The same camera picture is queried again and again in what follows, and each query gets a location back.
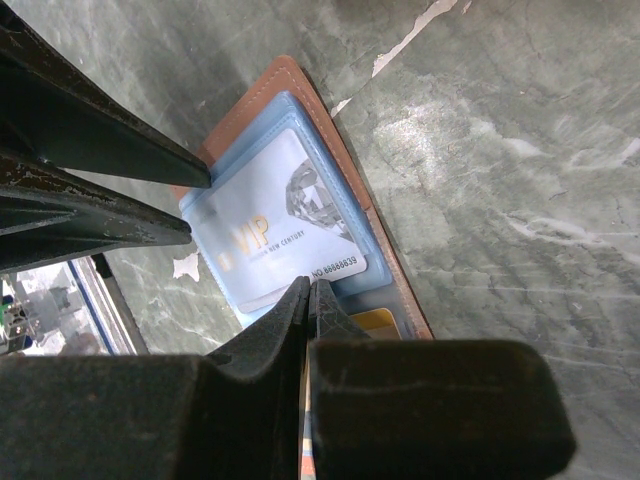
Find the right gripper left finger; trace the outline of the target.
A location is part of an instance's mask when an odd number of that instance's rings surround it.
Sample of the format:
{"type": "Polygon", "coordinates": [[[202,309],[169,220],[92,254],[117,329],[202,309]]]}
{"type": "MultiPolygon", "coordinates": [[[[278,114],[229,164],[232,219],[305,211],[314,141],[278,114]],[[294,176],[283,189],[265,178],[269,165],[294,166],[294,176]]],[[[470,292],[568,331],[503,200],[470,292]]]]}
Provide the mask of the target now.
{"type": "Polygon", "coordinates": [[[1,362],[5,479],[296,479],[310,283],[207,355],[1,362]]]}

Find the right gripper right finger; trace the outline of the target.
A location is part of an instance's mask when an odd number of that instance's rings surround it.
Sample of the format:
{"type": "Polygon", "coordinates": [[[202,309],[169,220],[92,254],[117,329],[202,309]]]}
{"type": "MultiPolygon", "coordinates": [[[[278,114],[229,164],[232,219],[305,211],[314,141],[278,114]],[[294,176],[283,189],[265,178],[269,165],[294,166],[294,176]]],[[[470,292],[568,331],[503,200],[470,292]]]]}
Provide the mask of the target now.
{"type": "Polygon", "coordinates": [[[551,370],[506,340],[375,340],[327,281],[311,290],[320,479],[548,479],[577,441],[551,370]]]}

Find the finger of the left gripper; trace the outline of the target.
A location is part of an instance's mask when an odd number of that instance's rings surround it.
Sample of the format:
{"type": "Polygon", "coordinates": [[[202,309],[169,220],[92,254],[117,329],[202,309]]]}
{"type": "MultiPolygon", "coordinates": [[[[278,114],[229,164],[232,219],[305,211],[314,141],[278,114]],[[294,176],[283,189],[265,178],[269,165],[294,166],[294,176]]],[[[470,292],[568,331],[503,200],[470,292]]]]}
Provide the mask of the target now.
{"type": "Polygon", "coordinates": [[[120,248],[188,244],[166,212],[32,160],[1,152],[1,272],[120,248]]]}
{"type": "Polygon", "coordinates": [[[11,8],[1,10],[1,120],[62,168],[205,188],[203,161],[115,102],[11,8]]]}

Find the white silver VIP card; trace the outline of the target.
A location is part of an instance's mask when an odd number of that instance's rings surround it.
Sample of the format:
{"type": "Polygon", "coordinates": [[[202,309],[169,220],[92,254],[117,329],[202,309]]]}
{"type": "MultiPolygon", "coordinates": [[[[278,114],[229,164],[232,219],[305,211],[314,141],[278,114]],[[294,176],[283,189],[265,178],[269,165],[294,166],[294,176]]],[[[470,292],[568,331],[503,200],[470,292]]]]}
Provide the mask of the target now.
{"type": "Polygon", "coordinates": [[[195,239],[243,316],[299,276],[341,280],[367,261],[299,135],[286,128],[184,206],[195,239]]]}

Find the pink leather card holder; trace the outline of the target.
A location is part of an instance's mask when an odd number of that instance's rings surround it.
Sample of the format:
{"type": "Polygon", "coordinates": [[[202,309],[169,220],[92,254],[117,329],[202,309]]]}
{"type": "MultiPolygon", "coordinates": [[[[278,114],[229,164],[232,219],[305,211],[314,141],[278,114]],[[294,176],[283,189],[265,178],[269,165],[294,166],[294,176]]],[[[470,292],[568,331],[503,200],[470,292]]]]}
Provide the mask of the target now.
{"type": "Polygon", "coordinates": [[[293,58],[272,61],[198,155],[209,184],[174,193],[241,325],[304,276],[327,281],[343,311],[368,330],[431,337],[369,190],[293,58]]]}

